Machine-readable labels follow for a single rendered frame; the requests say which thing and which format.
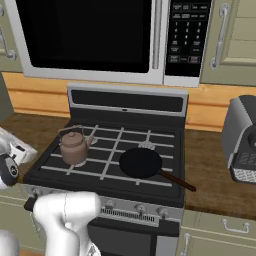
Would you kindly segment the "black oven door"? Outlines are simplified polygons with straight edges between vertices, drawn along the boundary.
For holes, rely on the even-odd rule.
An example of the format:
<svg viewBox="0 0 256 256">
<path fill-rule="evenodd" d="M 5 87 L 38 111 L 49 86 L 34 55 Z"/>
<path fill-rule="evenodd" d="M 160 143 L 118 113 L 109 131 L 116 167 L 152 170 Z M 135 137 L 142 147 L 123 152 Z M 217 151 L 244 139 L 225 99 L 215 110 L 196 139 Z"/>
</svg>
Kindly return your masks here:
<svg viewBox="0 0 256 256">
<path fill-rule="evenodd" d="M 175 256 L 177 237 L 154 236 L 90 226 L 91 240 L 102 256 Z"/>
</svg>

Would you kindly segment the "brown kettle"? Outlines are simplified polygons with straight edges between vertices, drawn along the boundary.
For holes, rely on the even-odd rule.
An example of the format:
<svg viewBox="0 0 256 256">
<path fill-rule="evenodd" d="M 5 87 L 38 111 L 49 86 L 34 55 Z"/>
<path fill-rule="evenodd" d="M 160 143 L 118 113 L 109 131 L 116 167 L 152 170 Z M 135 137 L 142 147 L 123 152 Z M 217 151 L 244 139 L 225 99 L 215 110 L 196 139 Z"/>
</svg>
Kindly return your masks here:
<svg viewBox="0 0 256 256">
<path fill-rule="evenodd" d="M 66 164 L 77 165 L 86 160 L 94 136 L 85 138 L 82 125 L 59 129 L 58 135 L 61 156 Z"/>
</svg>

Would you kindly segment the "black and silver stove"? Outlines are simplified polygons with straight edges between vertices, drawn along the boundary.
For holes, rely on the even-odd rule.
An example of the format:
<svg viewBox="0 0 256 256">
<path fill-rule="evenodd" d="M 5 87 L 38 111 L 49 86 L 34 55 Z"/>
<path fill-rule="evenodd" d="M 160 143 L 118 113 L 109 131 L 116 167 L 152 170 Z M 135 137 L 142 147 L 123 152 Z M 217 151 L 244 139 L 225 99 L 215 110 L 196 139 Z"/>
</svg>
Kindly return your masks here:
<svg viewBox="0 0 256 256">
<path fill-rule="evenodd" d="M 69 191 L 91 191 L 99 196 L 143 202 L 149 198 L 184 199 L 183 187 L 160 175 L 136 180 L 119 168 L 123 152 L 139 146 L 156 151 L 162 167 L 177 178 L 184 176 L 184 126 L 188 93 L 170 88 L 89 85 L 67 86 L 70 126 L 82 125 L 94 140 L 87 159 L 68 165 L 53 141 L 23 178 L 33 196 Z"/>
</svg>

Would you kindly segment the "black microwave door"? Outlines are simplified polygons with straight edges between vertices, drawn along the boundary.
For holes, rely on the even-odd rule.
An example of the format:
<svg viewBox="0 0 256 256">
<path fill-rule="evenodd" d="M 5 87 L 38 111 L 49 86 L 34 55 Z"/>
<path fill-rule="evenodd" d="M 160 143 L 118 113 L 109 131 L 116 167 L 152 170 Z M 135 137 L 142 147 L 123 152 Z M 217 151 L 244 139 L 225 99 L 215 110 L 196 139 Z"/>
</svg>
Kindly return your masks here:
<svg viewBox="0 0 256 256">
<path fill-rule="evenodd" d="M 4 0 L 26 77 L 161 84 L 152 68 L 155 0 Z"/>
</svg>

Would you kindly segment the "grey coffee machine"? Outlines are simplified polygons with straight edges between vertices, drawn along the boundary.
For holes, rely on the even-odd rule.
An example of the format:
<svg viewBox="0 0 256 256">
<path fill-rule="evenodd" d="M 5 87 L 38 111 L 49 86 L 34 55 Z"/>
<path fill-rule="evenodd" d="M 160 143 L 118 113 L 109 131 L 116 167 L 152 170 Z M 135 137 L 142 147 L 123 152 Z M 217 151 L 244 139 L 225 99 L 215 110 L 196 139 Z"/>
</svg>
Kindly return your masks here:
<svg viewBox="0 0 256 256">
<path fill-rule="evenodd" d="M 230 100 L 221 143 L 232 179 L 256 184 L 256 96 Z"/>
</svg>

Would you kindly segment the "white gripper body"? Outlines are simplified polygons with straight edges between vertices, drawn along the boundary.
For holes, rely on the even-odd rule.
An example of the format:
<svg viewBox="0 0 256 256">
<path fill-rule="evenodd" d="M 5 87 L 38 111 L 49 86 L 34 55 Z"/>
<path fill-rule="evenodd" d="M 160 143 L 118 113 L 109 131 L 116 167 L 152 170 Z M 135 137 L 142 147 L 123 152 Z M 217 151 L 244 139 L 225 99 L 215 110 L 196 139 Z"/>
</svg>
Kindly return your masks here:
<svg viewBox="0 0 256 256">
<path fill-rule="evenodd" d="M 17 164 L 21 164 L 32 161 L 36 157 L 37 151 L 0 127 L 0 155 L 2 154 L 7 154 Z"/>
</svg>

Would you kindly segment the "beige base cupboard door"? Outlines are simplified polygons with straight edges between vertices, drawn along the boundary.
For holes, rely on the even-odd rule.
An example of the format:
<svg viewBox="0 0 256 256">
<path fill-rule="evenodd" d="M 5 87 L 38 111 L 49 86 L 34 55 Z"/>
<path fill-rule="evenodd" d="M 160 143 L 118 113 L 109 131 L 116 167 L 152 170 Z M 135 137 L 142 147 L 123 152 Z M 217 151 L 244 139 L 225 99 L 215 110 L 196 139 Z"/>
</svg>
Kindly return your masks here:
<svg viewBox="0 0 256 256">
<path fill-rule="evenodd" d="M 239 236 L 182 229 L 176 256 L 184 249 L 184 234 L 190 234 L 186 256 L 256 256 L 256 240 Z"/>
<path fill-rule="evenodd" d="M 29 196 L 23 185 L 0 190 L 0 229 L 9 230 L 20 242 L 22 249 L 44 251 L 44 235 L 33 214 L 24 209 Z"/>
</svg>

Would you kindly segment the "black frying pan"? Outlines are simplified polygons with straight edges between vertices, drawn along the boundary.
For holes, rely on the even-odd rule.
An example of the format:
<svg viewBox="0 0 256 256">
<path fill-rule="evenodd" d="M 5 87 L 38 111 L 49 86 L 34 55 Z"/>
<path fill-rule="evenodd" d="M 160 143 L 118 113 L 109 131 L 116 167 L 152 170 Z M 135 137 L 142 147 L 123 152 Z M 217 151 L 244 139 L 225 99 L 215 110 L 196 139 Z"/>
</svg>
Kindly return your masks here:
<svg viewBox="0 0 256 256">
<path fill-rule="evenodd" d="M 126 150 L 119 158 L 119 167 L 123 173 L 132 178 L 147 179 L 160 175 L 192 192 L 196 191 L 195 186 L 164 171 L 162 158 L 151 149 L 132 148 Z"/>
</svg>

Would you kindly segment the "silver microwave oven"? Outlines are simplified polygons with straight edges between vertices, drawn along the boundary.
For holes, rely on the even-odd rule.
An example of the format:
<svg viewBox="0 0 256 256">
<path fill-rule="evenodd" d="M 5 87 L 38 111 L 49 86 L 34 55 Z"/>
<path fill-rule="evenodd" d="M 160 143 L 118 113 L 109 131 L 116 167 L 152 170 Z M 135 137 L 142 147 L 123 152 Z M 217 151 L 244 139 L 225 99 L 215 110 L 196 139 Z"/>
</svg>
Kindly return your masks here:
<svg viewBox="0 0 256 256">
<path fill-rule="evenodd" d="M 168 0 L 163 82 L 196 87 L 207 37 L 212 0 Z"/>
</svg>

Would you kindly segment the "beige wall cupboard door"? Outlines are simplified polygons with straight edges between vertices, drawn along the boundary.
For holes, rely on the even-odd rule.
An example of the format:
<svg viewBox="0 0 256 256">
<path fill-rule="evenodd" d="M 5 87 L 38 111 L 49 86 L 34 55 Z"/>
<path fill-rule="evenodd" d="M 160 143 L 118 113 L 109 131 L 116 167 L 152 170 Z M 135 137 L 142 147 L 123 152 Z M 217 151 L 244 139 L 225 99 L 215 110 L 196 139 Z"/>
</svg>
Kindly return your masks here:
<svg viewBox="0 0 256 256">
<path fill-rule="evenodd" d="M 211 70 L 222 19 L 219 8 L 230 5 L 218 67 Z M 256 0 L 213 0 L 201 83 L 256 86 Z"/>
<path fill-rule="evenodd" d="M 17 56 L 15 61 L 7 58 L 2 44 L 0 43 L 0 71 L 21 72 L 22 66 L 4 0 L 0 0 L 0 28 L 2 29 L 7 49 L 14 50 Z"/>
</svg>

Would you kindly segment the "beige drawer front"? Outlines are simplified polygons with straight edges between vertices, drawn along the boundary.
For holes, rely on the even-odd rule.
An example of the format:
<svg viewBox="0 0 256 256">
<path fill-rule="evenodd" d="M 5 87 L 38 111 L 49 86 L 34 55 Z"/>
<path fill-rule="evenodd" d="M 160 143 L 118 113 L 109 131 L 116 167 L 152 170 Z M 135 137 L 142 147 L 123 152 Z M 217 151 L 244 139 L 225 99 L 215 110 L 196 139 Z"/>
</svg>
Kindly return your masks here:
<svg viewBox="0 0 256 256">
<path fill-rule="evenodd" d="M 227 226 L 229 228 L 235 228 L 239 230 L 243 230 L 243 224 L 248 222 L 250 224 L 249 233 L 241 234 L 227 231 L 221 223 L 222 219 L 227 219 Z M 229 236 L 233 235 L 256 240 L 256 221 L 254 220 L 185 210 L 181 227 L 189 230 L 218 233 L 221 235 Z"/>
</svg>

